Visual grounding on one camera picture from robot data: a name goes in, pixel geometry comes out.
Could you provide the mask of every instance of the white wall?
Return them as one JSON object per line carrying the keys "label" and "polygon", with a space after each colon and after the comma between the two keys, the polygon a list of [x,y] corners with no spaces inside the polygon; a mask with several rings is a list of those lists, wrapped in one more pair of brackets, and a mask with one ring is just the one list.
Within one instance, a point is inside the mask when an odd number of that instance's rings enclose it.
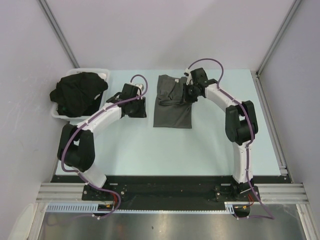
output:
{"label": "white wall", "polygon": [[0,8],[0,239],[33,203],[54,167],[63,122],[53,119],[49,93],[70,68],[35,0]]}
{"label": "white wall", "polygon": [[208,57],[256,70],[292,2],[48,0],[79,64],[111,70],[185,69]]}
{"label": "white wall", "polygon": [[304,1],[262,73],[285,158],[320,224],[320,1]]}

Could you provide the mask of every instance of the table surface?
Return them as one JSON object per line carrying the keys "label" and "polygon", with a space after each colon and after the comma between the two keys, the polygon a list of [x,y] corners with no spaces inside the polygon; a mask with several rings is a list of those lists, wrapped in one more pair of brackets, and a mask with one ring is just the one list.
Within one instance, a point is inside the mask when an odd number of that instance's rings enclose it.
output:
{"label": "table surface", "polygon": [[[207,70],[218,79],[220,70]],[[225,133],[225,113],[200,97],[192,105],[192,129],[155,128],[154,109],[158,76],[183,76],[184,70],[111,71],[108,96],[120,92],[135,74],[149,83],[146,93],[147,118],[122,119],[112,123],[95,139],[95,164],[106,175],[118,176],[221,176],[232,175],[233,147]],[[134,83],[143,83],[137,77]],[[252,171],[256,176],[278,176],[280,170],[267,124],[248,69],[225,70],[221,87],[238,100],[254,103],[258,134],[252,145]],[[58,164],[56,175],[65,173]]]}

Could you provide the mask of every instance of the plastic basket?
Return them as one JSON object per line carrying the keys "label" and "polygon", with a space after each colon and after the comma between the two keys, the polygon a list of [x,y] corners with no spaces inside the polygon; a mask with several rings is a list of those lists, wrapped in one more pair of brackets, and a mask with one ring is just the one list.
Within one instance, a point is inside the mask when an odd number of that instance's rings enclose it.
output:
{"label": "plastic basket", "polygon": [[[107,69],[102,69],[102,68],[74,68],[74,69],[69,70],[65,76],[70,76],[73,74],[79,74],[79,73],[83,73],[83,72],[96,73],[96,74],[106,74],[105,81],[108,84],[110,84],[110,71]],[[102,99],[101,99],[99,109],[101,109],[103,107],[103,105],[105,104],[105,102],[107,101],[106,97],[107,97],[107,90],[105,90],[102,93]],[[65,115],[59,115],[58,104],[56,102],[54,102],[52,105],[51,116],[54,118],[63,119],[66,121],[79,121],[79,122],[83,121],[89,117],[89,116],[69,117],[69,116],[65,116]]]}

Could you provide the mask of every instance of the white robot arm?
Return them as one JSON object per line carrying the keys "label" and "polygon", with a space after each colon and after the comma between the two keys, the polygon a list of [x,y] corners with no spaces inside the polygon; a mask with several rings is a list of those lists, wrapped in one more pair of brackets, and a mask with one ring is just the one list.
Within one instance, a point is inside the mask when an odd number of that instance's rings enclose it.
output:
{"label": "white robot arm", "polygon": [[66,164],[72,167],[74,169],[72,172],[80,172],[89,183],[102,188],[107,178],[94,163],[94,139],[106,127],[125,115],[130,118],[146,118],[146,99],[142,97],[143,90],[142,84],[126,83],[122,92],[111,97],[93,116],[77,125],[66,124],[62,129],[57,154],[62,166]]}
{"label": "white robot arm", "polygon": [[251,140],[251,134],[247,121],[240,120],[240,116],[244,116],[244,113],[237,103],[241,103],[248,114],[255,136],[258,133],[258,123],[254,104],[251,101],[241,102],[235,100],[235,98],[228,97],[225,91],[218,88],[218,82],[215,79],[208,80],[203,68],[193,71],[186,69],[185,75],[187,76],[187,82],[183,88],[185,102],[194,103],[198,100],[198,97],[202,96],[217,104],[225,112],[225,133],[233,146],[233,186],[238,194],[249,190],[250,186],[246,171],[248,171],[249,180],[252,185],[253,174],[250,160],[247,169],[247,154],[250,159],[252,145],[248,145],[248,151],[246,146]]}

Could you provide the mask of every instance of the black garment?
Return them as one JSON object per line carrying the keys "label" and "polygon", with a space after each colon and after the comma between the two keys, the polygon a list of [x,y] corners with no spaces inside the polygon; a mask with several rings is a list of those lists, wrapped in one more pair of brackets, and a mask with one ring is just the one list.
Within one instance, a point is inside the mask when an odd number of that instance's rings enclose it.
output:
{"label": "black garment", "polygon": [[153,127],[191,129],[192,103],[183,102],[186,77],[161,75],[156,88]]}
{"label": "black garment", "polygon": [[61,78],[50,93],[50,100],[58,103],[59,115],[75,118],[86,113],[90,116],[99,109],[102,93],[107,89],[108,84],[97,73],[81,72]]}

